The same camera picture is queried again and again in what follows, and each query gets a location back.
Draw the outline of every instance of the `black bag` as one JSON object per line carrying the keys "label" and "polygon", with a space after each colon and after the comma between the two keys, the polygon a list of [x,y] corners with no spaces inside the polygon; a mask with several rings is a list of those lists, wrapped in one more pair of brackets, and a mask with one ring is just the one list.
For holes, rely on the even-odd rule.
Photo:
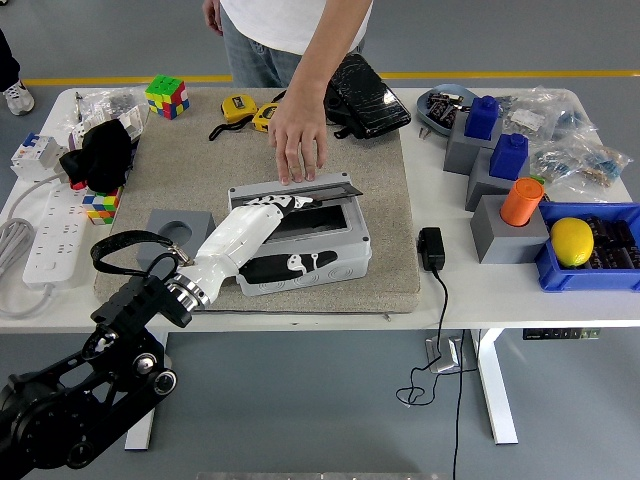
{"label": "black bag", "polygon": [[127,181],[131,152],[129,134],[114,119],[89,130],[82,149],[64,154],[60,164],[72,185],[86,183],[94,192],[108,193]]}
{"label": "black bag", "polygon": [[409,111],[358,53],[348,54],[333,74],[324,106],[330,121],[346,127],[337,138],[379,137],[411,122]]}

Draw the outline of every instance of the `robotic hand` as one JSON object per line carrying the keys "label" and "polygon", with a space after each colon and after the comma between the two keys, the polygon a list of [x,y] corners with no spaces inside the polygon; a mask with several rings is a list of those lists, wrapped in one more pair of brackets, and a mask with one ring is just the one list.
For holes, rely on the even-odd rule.
{"label": "robotic hand", "polygon": [[[311,203],[268,196],[233,209],[195,259],[171,245],[182,265],[175,275],[134,276],[93,312],[97,326],[80,352],[40,372],[11,375],[0,392],[0,477],[83,468],[166,398],[177,376],[146,324],[160,313],[186,327],[190,312],[216,300],[222,281],[238,274],[285,215]],[[61,377],[84,364],[92,372],[75,386],[63,385]]]}

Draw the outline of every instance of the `white table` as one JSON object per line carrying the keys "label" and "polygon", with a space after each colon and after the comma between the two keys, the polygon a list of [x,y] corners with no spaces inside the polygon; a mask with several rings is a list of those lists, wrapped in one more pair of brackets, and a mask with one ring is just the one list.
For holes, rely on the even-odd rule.
{"label": "white table", "polygon": [[[45,125],[43,135],[52,135],[66,144],[76,91],[60,94]],[[640,294],[626,291],[544,293],[537,281],[535,264],[480,265],[473,243],[469,220],[464,210],[468,177],[442,170],[446,139],[432,134],[419,138],[421,122],[416,101],[426,89],[395,89],[414,120],[400,130],[405,160],[414,233],[425,226],[442,230],[446,264],[441,277],[447,284],[450,302],[444,329],[470,329],[478,348],[479,370],[497,444],[517,443],[509,402],[502,381],[494,342],[505,328],[630,327],[640,326]],[[504,95],[510,89],[474,89],[478,95]],[[7,201],[13,203],[27,185],[17,181]],[[621,181],[612,187],[611,200],[631,201]],[[16,215],[37,226],[47,189],[36,191],[18,208]],[[2,211],[4,221],[8,207]],[[108,235],[109,227],[90,226],[84,248]],[[47,311],[28,320],[0,318],[0,333],[91,332],[95,324],[90,313],[99,303],[93,295],[95,272],[86,268],[83,285],[58,291]],[[6,308],[21,309],[35,303],[40,292],[30,292],[21,282],[21,268],[15,266],[0,290],[0,302]],[[194,316],[191,332],[227,331],[300,331],[300,330],[421,330],[437,328],[442,308],[442,289],[430,273],[420,274],[421,298],[414,312],[390,315],[280,315],[247,313],[207,313]],[[154,331],[180,331],[161,316],[149,327]]]}

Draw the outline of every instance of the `sneaker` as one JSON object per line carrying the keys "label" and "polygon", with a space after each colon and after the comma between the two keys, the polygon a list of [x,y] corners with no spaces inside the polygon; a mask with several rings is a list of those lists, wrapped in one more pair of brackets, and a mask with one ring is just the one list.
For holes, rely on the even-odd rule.
{"label": "sneaker", "polygon": [[29,93],[29,90],[27,90],[20,80],[2,92],[2,94],[4,98],[7,99],[9,110],[11,110],[11,113],[14,115],[26,115],[33,109],[36,103]]}

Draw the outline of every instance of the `orange cylinder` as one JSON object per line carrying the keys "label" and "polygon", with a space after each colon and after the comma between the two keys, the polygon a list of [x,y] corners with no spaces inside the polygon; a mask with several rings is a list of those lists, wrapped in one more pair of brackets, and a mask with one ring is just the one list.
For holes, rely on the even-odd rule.
{"label": "orange cylinder", "polygon": [[544,187],[533,178],[516,180],[500,208],[500,216],[513,227],[522,227],[529,222],[544,195]]}

